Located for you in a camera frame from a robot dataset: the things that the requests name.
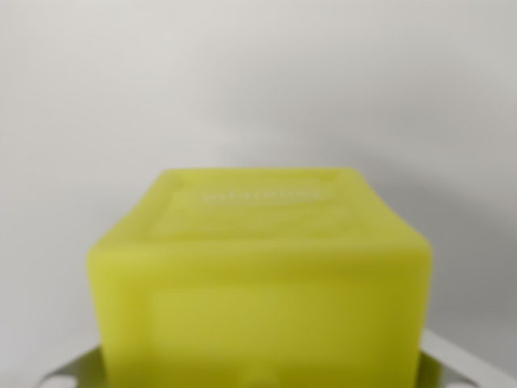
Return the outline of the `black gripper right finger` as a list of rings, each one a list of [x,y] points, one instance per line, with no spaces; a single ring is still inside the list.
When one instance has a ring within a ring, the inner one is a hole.
[[[487,364],[429,329],[423,333],[416,387],[491,387]]]

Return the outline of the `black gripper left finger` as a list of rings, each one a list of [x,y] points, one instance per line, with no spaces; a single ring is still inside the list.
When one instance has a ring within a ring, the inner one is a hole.
[[[36,380],[37,387],[108,387],[100,347],[53,366]]]

